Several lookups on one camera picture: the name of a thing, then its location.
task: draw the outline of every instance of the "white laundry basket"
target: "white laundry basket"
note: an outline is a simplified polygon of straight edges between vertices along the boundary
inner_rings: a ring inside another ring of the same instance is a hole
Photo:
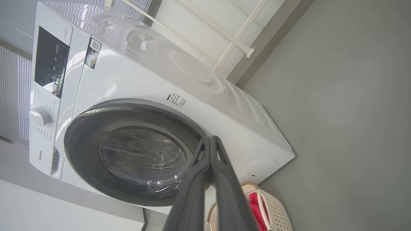
[[[259,205],[260,210],[263,209],[261,204],[261,197],[263,197],[267,210],[269,212],[269,217],[266,217],[266,213],[261,213],[263,215],[266,225],[269,225],[268,230],[272,231],[292,231],[290,219],[284,209],[282,203],[273,197],[271,194],[267,193],[264,190],[261,190],[260,187],[250,181],[241,183],[242,191],[244,192],[247,201],[250,201],[250,195],[252,193],[257,193],[259,196]],[[208,212],[207,221],[205,223],[205,231],[217,231],[217,211],[216,204],[211,207]]]

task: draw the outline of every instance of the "sticker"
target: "sticker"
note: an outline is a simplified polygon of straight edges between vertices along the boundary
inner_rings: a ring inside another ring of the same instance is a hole
[[[97,42],[97,41],[94,40],[94,39],[91,39],[90,47],[91,47],[93,50],[99,52],[101,46],[102,46],[101,43]]]
[[[181,97],[181,95],[177,93],[169,94],[167,97],[167,101],[176,105],[177,107],[182,107],[187,102],[187,99]]]
[[[95,39],[90,38],[84,64],[94,69],[94,67],[96,66],[101,46],[101,43],[97,42]]]

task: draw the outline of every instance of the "white washing machine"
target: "white washing machine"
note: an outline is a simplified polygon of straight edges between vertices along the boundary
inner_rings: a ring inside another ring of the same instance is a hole
[[[294,158],[258,101],[126,12],[39,2],[35,27],[30,163],[45,174],[169,213],[205,135],[239,181]]]

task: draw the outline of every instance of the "qr code label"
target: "qr code label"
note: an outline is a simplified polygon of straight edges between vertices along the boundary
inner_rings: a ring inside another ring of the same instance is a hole
[[[99,52],[101,46],[102,46],[101,43],[97,42],[97,41],[94,40],[94,39],[91,39],[91,42],[90,42],[90,47],[91,47],[91,49]]]

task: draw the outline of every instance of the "red clothing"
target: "red clothing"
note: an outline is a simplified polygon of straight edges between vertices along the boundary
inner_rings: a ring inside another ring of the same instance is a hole
[[[261,212],[260,212],[260,207],[258,206],[257,193],[252,193],[250,195],[250,200],[251,201],[249,202],[249,205],[250,205],[251,211],[253,212],[254,217],[256,219],[258,228],[260,229],[260,231],[267,231],[267,226],[264,223],[263,216],[261,215]],[[263,198],[261,198],[261,200],[263,201],[264,211],[266,212],[267,219],[269,219],[266,204],[265,204]]]

